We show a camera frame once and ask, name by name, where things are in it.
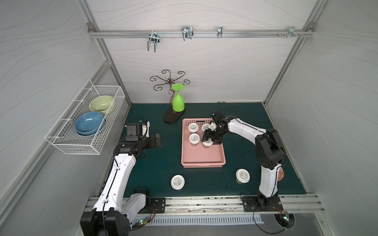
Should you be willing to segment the pink plastic basket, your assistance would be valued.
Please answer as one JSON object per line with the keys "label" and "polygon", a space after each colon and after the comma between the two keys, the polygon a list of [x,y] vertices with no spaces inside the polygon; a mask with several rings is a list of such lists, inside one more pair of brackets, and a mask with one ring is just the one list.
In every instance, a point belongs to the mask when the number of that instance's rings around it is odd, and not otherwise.
{"label": "pink plastic basket", "polygon": [[[226,164],[223,145],[212,145],[206,147],[202,144],[203,137],[202,126],[210,124],[211,118],[183,119],[182,121],[182,157],[181,163],[184,168],[221,168]],[[198,125],[199,142],[190,143],[189,130],[191,123]]]}

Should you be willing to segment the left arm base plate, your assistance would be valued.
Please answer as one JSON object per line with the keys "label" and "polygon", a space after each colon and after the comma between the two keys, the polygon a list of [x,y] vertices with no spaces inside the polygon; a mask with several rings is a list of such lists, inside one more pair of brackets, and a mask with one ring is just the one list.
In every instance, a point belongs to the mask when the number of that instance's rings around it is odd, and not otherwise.
{"label": "left arm base plate", "polygon": [[146,205],[138,214],[165,213],[166,198],[147,198]]}

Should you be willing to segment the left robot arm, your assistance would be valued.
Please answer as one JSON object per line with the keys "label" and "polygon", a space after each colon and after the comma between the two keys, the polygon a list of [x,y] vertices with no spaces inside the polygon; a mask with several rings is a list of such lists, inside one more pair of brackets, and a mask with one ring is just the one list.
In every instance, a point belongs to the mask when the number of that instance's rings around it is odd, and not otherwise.
{"label": "left robot arm", "polygon": [[81,216],[80,226],[86,236],[127,236],[136,215],[151,207],[148,190],[136,190],[125,203],[123,197],[137,159],[145,149],[160,148],[161,138],[149,134],[148,120],[127,124],[126,128],[126,136],[114,149],[112,169],[97,202]]}

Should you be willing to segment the yogurt cup mid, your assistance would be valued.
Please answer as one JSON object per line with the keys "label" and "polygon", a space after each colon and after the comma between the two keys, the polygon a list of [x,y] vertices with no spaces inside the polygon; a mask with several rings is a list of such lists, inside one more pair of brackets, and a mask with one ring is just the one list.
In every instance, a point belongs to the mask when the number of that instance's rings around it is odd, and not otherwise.
{"label": "yogurt cup mid", "polygon": [[201,138],[197,133],[192,133],[189,136],[189,142],[193,147],[197,146],[200,143],[200,141],[201,141]]}
{"label": "yogurt cup mid", "polygon": [[213,145],[213,141],[211,139],[207,139],[207,140],[203,141],[202,144],[205,148],[209,148]]}

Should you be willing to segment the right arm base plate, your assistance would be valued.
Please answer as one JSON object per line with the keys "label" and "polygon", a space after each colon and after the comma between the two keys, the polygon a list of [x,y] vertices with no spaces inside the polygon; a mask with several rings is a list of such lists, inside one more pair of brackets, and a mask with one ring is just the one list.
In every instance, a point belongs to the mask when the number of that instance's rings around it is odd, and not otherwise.
{"label": "right arm base plate", "polygon": [[272,198],[266,198],[263,195],[258,196],[240,196],[243,209],[245,212],[281,212],[284,211],[280,198],[274,195]]}

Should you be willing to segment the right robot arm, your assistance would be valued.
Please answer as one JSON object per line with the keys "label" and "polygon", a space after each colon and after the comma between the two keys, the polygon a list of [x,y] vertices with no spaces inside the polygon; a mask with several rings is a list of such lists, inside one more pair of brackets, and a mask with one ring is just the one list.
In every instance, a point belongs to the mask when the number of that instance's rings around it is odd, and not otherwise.
{"label": "right robot arm", "polygon": [[212,114],[210,127],[203,132],[202,142],[210,140],[220,145],[227,133],[237,134],[255,145],[257,161],[261,166],[258,196],[265,205],[272,203],[278,198],[279,170],[285,158],[278,132],[273,128],[267,130],[256,127],[234,115],[223,115],[221,111],[216,111]]}

